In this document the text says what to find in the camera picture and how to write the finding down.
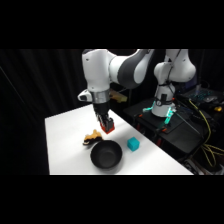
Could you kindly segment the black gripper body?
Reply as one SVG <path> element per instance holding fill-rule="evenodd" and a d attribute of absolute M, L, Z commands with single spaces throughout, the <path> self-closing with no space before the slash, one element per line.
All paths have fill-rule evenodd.
<path fill-rule="evenodd" d="M 110 102 L 107 101 L 105 103 L 93 104 L 94 111 L 97 115 L 106 116 L 110 109 Z"/>

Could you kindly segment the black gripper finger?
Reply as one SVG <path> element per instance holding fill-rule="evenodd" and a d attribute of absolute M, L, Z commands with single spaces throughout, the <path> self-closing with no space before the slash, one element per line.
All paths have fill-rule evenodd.
<path fill-rule="evenodd" d="M 114 127 L 114 120 L 109 115 L 106 115 L 106 128 L 111 129 L 113 127 Z"/>
<path fill-rule="evenodd" d="M 104 123 L 102 121 L 101 116 L 100 115 L 96 115 L 96 117 L 97 117 L 97 121 L 100 123 L 101 129 L 104 130 L 105 129 L 105 126 L 104 126 Z"/>

